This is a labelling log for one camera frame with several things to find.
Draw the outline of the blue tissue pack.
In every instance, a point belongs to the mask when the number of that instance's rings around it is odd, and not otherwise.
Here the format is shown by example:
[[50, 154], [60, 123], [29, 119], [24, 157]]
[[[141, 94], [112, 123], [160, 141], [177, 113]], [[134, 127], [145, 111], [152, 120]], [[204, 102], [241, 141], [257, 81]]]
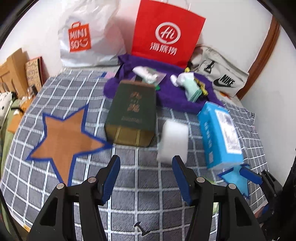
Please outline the blue tissue pack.
[[243, 164], [234, 122], [227, 109], [206, 102], [197, 115], [208, 169], [228, 169]]

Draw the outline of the white foam block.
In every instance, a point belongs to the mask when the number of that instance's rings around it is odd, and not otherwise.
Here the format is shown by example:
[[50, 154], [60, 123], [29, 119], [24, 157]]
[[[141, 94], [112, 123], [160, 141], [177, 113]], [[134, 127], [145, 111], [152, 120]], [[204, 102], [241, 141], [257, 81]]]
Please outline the white foam block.
[[174, 156], [187, 162], [189, 128], [186, 124], [173, 120], [165, 121], [159, 142], [157, 161], [171, 165]]

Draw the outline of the dark green tea tin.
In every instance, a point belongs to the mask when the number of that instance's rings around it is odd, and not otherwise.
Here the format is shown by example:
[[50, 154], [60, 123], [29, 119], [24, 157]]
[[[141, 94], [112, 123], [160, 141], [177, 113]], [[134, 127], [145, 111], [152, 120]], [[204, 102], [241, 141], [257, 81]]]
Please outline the dark green tea tin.
[[104, 123], [106, 138], [118, 145], [149, 147], [156, 135], [156, 89], [123, 80]]

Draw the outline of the yellow adidas pouch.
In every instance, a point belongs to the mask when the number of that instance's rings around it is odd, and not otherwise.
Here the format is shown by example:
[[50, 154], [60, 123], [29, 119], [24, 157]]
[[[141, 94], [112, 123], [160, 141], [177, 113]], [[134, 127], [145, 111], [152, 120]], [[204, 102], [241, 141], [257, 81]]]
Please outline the yellow adidas pouch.
[[200, 96], [208, 96], [208, 91], [205, 88], [205, 83], [201, 82], [196, 76], [194, 76], [194, 80], [199, 87]]

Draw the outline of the clear zip bag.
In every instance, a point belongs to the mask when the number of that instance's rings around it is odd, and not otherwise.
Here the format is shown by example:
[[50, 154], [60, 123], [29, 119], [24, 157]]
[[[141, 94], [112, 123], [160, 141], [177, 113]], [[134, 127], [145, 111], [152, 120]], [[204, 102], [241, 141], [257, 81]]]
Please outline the clear zip bag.
[[166, 73], [158, 72], [147, 66], [136, 66], [133, 68], [133, 73], [139, 76], [146, 84], [158, 86], [161, 81], [166, 77]]

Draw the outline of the grey checkered bed sheet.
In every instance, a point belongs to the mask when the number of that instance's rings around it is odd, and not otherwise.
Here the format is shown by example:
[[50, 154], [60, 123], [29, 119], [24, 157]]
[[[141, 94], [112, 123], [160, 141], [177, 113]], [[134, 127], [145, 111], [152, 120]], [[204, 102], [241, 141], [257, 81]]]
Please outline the grey checkered bed sheet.
[[49, 78], [14, 135], [1, 180], [28, 240], [265, 240], [263, 147], [251, 112], [158, 108], [152, 86], [69, 69]]

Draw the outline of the grey Nike waist bag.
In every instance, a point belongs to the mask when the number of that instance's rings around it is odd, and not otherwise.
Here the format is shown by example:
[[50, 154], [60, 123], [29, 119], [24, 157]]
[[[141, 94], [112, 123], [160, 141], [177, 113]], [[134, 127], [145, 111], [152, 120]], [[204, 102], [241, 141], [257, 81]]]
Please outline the grey Nike waist bag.
[[248, 72], [243, 71], [216, 49], [207, 45], [197, 45], [190, 62], [191, 70], [211, 81], [213, 89], [230, 97], [236, 96], [249, 77]]

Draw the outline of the wooden nightstand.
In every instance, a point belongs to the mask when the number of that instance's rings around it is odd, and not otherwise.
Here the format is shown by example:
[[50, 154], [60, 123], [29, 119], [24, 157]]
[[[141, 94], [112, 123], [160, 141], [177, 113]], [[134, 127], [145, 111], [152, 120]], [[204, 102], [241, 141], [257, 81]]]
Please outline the wooden nightstand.
[[18, 126], [26, 110], [29, 108], [30, 104], [32, 103], [33, 99], [34, 99], [33, 97], [23, 98], [16, 107], [11, 108], [11, 110], [13, 110], [14, 112], [13, 112], [13, 118], [7, 127], [8, 132], [15, 133], [17, 131]]

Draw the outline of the purple fleece cloth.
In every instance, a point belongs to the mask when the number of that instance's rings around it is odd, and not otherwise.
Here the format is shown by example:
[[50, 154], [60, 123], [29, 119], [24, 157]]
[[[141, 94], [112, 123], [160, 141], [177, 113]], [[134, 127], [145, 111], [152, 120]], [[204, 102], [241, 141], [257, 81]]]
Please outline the purple fleece cloth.
[[222, 102], [214, 93], [212, 82], [201, 74], [195, 73], [194, 75], [198, 80], [205, 84], [208, 95], [203, 98], [198, 98], [196, 102], [189, 102], [185, 96], [185, 90], [182, 87], [175, 87], [170, 80], [171, 75], [178, 76], [183, 73], [183, 68], [130, 54], [120, 55], [118, 60], [120, 67], [117, 73], [104, 85], [103, 94], [107, 98], [114, 98], [119, 82], [122, 80], [130, 80], [135, 76], [132, 71], [134, 67], [144, 66], [166, 74], [165, 78], [160, 83], [160, 90], [156, 92], [158, 106], [192, 114], [198, 114], [206, 101], [223, 106]]

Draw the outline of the white spotted pillow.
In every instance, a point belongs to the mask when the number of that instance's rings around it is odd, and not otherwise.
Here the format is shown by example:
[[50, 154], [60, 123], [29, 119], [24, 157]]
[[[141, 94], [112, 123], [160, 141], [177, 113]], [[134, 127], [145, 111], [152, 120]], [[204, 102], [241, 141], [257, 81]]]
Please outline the white spotted pillow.
[[4, 118], [6, 116], [6, 113], [8, 112], [8, 109], [11, 106], [13, 99], [13, 93], [12, 92], [4, 92], [0, 95], [0, 119], [1, 123], [4, 121]]

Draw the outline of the patterned gift box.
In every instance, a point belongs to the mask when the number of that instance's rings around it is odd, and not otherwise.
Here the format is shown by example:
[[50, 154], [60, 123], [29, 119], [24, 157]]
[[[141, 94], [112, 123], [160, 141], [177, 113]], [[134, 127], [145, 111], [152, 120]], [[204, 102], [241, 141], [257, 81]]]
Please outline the patterned gift box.
[[37, 90], [43, 86], [42, 57], [31, 59], [25, 63], [28, 85], [35, 85]]

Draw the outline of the wooden headboard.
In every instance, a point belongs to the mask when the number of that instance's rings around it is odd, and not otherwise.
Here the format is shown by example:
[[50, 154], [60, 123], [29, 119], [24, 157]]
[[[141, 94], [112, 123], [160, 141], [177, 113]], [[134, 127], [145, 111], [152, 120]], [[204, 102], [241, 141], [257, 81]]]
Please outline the wooden headboard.
[[26, 96], [29, 87], [25, 64], [27, 56], [18, 49], [1, 65], [1, 93], [15, 92], [18, 97]]

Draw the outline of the white Miniso plastic bag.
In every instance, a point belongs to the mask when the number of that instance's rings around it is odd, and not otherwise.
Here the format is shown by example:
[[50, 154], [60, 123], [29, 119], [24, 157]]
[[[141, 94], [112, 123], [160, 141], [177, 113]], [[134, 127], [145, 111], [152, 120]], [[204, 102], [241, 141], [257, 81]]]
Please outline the white Miniso plastic bag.
[[126, 53], [114, 18], [120, 1], [78, 1], [67, 11], [58, 30], [64, 67], [114, 66]]

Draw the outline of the red paper shopping bag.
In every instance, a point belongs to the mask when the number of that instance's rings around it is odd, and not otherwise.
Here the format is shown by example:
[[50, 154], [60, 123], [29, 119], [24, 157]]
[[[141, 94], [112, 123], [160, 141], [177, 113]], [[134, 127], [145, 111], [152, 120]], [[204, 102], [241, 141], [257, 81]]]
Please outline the red paper shopping bag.
[[185, 68], [205, 20], [200, 15], [172, 4], [141, 1], [131, 54]]

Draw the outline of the brown wooden door frame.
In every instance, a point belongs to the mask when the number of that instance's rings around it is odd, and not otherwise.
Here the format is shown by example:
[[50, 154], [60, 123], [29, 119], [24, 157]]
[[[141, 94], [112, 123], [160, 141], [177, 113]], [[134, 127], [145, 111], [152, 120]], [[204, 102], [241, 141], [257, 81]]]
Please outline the brown wooden door frame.
[[280, 23], [277, 21], [277, 19], [272, 16], [269, 30], [267, 32], [267, 36], [260, 48], [260, 51], [253, 62], [252, 66], [250, 67], [248, 73], [249, 77], [245, 84], [245, 86], [238, 91], [237, 97], [241, 100], [246, 95], [248, 90], [252, 87], [252, 85], [255, 83], [257, 78], [260, 76], [261, 72], [265, 68], [267, 62], [269, 61], [269, 58], [271, 57], [271, 54], [274, 51], [275, 45], [278, 41], [278, 37], [280, 35]]

